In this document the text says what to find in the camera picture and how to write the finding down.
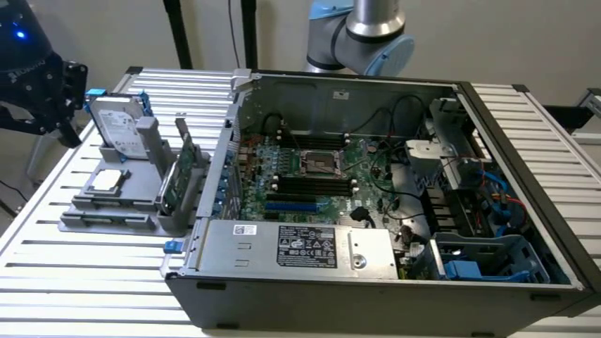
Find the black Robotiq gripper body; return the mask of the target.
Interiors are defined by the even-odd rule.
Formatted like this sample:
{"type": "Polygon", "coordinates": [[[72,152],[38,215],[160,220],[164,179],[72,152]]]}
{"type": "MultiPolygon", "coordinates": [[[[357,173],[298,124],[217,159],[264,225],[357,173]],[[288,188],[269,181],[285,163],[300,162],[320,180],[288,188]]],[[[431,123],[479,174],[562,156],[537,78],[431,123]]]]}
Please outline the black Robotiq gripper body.
{"type": "Polygon", "coordinates": [[[25,1],[1,2],[1,102],[33,116],[36,133],[52,132],[64,104],[62,59],[25,1]]]}

